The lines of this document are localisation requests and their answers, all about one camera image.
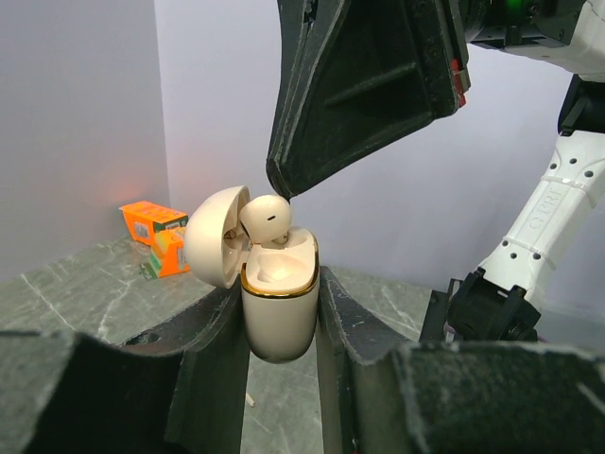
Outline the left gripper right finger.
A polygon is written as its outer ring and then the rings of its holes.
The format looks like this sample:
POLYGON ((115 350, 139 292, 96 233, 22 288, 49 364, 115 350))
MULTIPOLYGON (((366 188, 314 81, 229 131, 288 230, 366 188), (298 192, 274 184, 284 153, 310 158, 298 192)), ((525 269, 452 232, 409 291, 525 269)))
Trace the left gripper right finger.
POLYGON ((537 342, 416 342, 320 271, 328 453, 600 453, 604 357, 537 342))

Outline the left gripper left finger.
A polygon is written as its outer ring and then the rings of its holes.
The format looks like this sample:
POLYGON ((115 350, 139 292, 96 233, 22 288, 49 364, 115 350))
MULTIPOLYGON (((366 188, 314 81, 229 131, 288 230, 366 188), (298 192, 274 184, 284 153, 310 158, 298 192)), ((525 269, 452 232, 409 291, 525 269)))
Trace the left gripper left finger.
POLYGON ((73 331, 1 335, 5 453, 236 453, 250 349, 239 287, 114 345, 73 331))

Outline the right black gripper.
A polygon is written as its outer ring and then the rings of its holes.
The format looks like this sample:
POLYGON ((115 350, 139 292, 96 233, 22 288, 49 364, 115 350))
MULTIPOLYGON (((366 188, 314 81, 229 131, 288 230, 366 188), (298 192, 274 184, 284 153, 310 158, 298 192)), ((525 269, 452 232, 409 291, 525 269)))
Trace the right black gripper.
POLYGON ((461 108, 469 44, 571 74, 563 111, 585 96, 584 1, 345 2, 286 159, 298 195, 461 108))

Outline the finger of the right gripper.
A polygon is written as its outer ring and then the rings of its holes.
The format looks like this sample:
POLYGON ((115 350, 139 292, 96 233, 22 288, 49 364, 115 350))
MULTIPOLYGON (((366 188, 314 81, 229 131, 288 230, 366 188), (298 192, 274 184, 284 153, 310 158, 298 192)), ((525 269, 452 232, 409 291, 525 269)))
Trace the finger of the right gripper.
POLYGON ((293 149, 294 132, 302 124, 302 108, 319 58, 346 13, 345 1, 280 1, 281 76, 268 146, 266 173, 276 193, 293 197, 291 179, 284 175, 293 149))

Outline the beige earbud charging case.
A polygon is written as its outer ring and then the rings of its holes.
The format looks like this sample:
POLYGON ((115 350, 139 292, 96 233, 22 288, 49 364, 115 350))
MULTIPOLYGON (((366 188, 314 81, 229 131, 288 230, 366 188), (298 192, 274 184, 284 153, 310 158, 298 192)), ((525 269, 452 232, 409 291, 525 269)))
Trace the beige earbud charging case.
POLYGON ((265 362, 286 363, 303 356, 314 337, 319 243, 292 222, 285 244, 252 243, 239 212, 253 199, 245 185, 206 199, 185 227, 184 255, 200 281, 241 296, 251 351, 265 362))

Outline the beige earbud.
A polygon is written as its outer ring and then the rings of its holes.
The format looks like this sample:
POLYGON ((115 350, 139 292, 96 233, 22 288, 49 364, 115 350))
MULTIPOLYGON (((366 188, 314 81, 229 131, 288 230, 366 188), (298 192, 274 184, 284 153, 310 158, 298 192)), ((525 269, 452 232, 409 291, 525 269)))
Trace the beige earbud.
POLYGON ((285 198, 263 195, 251 200, 240 210, 239 221, 252 243, 283 245, 288 241, 292 211, 285 198))

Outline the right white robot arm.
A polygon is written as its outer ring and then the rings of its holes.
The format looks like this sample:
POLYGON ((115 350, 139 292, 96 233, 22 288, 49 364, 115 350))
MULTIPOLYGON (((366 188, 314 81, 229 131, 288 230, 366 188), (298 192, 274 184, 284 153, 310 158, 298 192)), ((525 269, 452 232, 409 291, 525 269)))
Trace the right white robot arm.
POLYGON ((281 81, 266 173, 293 198, 452 115, 470 45, 572 75, 554 154, 499 245, 424 339, 534 341, 545 287, 604 194, 604 5, 600 1, 282 1, 281 81))

